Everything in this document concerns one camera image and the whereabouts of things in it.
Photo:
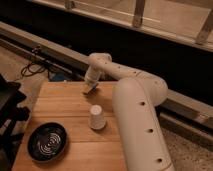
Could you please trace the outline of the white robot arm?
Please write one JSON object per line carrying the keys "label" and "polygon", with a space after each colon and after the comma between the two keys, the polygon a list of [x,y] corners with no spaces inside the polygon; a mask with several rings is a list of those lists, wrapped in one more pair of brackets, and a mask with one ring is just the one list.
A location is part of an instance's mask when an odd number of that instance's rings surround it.
{"label": "white robot arm", "polygon": [[117,80],[112,106],[128,171],[175,171],[155,107],[167,99],[159,76],[112,61],[108,53],[88,57],[85,94],[96,88],[102,73]]}

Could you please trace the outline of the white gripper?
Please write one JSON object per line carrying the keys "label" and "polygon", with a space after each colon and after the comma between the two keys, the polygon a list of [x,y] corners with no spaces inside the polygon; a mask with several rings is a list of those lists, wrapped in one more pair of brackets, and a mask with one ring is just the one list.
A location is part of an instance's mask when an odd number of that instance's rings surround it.
{"label": "white gripper", "polygon": [[[84,80],[87,84],[94,84],[96,83],[100,78],[100,71],[92,66],[88,68],[86,71]],[[83,94],[88,95],[90,92],[96,89],[98,84],[94,84],[92,86],[90,85],[85,85],[83,89]]]}

